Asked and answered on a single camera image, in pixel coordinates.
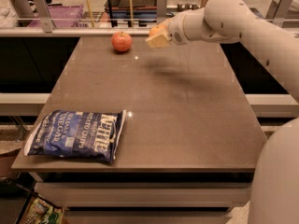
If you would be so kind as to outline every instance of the floor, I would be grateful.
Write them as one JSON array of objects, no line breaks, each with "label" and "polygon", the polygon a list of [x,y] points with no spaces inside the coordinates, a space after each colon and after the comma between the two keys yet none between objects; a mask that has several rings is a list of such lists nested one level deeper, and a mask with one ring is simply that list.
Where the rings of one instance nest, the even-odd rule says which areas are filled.
[{"label": "floor", "polygon": [[[74,5],[77,3],[85,4],[85,0],[56,0],[55,2],[64,1],[64,5]],[[178,2],[195,2],[200,4],[201,0],[169,0],[171,6],[175,6]],[[244,0],[249,7],[255,7],[265,16],[271,0]],[[92,9],[104,7],[106,0],[92,0]],[[0,7],[8,7],[6,0],[0,0]],[[262,128],[267,137],[269,137],[280,125],[286,120],[261,120]],[[32,122],[28,122],[28,128],[32,128]],[[0,157],[9,151],[19,149],[22,145],[20,130],[11,122],[0,120]],[[245,224],[248,221],[249,203],[244,207],[237,207],[232,211],[233,218],[228,224]]]}]

